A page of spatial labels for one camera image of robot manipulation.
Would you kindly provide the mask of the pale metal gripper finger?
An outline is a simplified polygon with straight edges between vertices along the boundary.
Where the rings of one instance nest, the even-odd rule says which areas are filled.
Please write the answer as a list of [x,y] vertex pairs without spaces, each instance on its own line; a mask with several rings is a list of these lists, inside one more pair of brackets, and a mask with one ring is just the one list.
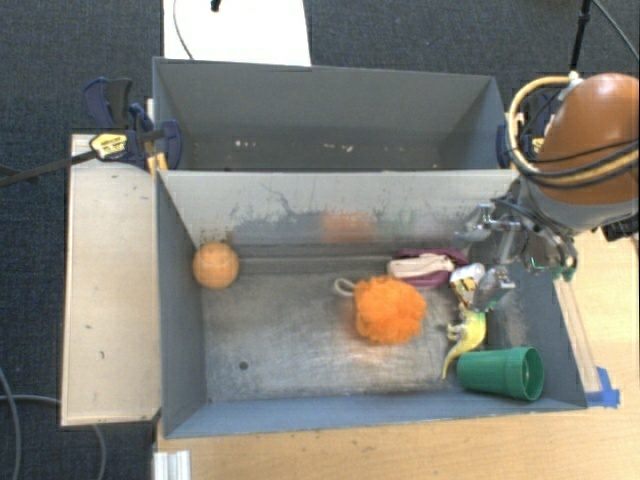
[[481,242],[492,233],[520,232],[521,223],[510,217],[498,216],[493,203],[481,203],[463,220],[454,238],[464,242]]
[[485,273],[477,285],[471,309],[476,312],[491,311],[507,293],[515,288],[516,283],[511,278],[507,267],[493,267]]

